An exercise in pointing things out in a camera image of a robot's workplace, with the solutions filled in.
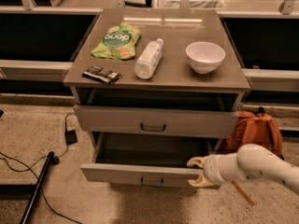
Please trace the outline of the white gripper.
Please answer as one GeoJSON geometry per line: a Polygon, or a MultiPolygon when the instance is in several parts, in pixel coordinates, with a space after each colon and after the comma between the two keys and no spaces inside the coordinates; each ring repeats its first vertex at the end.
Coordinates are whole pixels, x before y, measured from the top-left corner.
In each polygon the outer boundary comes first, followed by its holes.
{"type": "Polygon", "coordinates": [[[188,180],[188,183],[192,187],[207,188],[230,181],[230,171],[232,167],[230,155],[193,157],[187,161],[187,166],[204,167],[204,175],[199,175],[196,179],[188,180]]]}

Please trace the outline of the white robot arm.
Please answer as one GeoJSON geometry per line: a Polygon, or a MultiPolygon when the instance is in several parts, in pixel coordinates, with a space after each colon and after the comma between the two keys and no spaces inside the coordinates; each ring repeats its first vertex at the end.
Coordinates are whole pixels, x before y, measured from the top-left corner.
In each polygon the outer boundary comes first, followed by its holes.
{"type": "Polygon", "coordinates": [[[220,186],[236,180],[267,179],[299,194],[299,167],[259,145],[246,144],[231,154],[193,157],[187,165],[203,169],[196,179],[188,180],[196,188],[220,186]]]}

